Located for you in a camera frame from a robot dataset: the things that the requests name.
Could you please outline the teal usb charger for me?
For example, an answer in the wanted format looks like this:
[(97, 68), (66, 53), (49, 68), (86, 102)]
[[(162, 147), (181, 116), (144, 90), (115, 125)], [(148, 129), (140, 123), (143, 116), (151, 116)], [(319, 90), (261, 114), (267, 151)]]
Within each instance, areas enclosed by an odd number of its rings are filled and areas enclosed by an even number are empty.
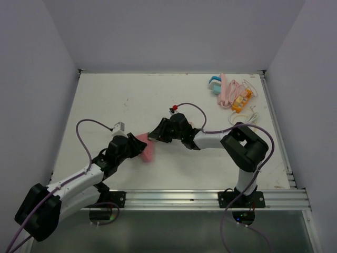
[(218, 86), (218, 85), (214, 85), (214, 86), (212, 87), (212, 93), (213, 93), (214, 95), (219, 95), (219, 94), (221, 94), (221, 87)]

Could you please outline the white adapter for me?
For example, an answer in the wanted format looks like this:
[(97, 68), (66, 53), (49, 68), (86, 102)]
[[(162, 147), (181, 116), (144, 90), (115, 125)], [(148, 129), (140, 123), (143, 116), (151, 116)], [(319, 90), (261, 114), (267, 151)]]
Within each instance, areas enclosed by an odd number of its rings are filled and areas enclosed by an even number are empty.
[(210, 90), (212, 90), (214, 86), (221, 86), (221, 82), (218, 80), (211, 80), (207, 85)]

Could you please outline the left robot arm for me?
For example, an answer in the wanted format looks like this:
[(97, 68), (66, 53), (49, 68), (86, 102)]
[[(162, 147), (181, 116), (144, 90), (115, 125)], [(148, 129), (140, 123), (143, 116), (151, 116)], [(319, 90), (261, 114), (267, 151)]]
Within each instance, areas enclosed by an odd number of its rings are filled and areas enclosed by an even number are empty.
[(19, 207), (14, 220), (35, 240), (43, 241), (57, 228), (60, 220), (78, 209), (95, 204), (108, 204), (110, 195), (105, 179), (112, 176), (126, 159), (140, 155), (147, 143), (133, 134), (116, 135), (108, 147), (84, 168), (67, 179), (43, 186), (32, 186)]

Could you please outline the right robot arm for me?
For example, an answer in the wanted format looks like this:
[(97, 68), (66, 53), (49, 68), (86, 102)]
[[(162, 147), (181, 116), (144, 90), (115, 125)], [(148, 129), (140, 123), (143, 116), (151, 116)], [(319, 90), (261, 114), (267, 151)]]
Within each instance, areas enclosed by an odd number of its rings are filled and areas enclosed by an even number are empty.
[(228, 130), (204, 132), (192, 127), (184, 114), (176, 113), (169, 119), (163, 118), (148, 137), (165, 143), (180, 140), (190, 150), (225, 149), (239, 168), (234, 195), (236, 204), (246, 207), (253, 201), (257, 174), (266, 163), (269, 146), (249, 124), (238, 123)]

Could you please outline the pink triangular socket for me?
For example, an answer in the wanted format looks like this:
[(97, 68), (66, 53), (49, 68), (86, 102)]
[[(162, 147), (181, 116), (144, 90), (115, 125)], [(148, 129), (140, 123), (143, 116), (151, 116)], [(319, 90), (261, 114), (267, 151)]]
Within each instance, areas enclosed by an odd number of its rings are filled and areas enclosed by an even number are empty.
[(152, 162), (154, 159), (154, 142), (148, 138), (147, 133), (137, 135), (136, 138), (147, 144), (146, 148), (140, 154), (142, 161), (145, 163)]

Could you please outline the pink power strip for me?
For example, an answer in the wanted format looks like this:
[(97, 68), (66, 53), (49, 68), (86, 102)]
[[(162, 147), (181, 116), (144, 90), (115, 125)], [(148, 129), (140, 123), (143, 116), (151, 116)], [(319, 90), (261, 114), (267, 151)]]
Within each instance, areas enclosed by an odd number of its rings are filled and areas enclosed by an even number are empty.
[(227, 83), (224, 73), (221, 73), (219, 77), (221, 79), (221, 91), (217, 96), (217, 103), (223, 108), (230, 108), (234, 100), (244, 90), (244, 86), (236, 80), (231, 80)]

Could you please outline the blue adapter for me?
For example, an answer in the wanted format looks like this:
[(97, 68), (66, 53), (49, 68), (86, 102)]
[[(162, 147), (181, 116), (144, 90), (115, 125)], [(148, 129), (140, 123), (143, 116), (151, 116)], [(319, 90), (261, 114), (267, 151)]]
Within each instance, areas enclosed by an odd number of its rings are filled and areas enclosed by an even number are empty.
[(219, 81), (221, 82), (221, 78), (219, 76), (212, 76), (209, 80), (209, 83), (213, 82), (213, 81)]

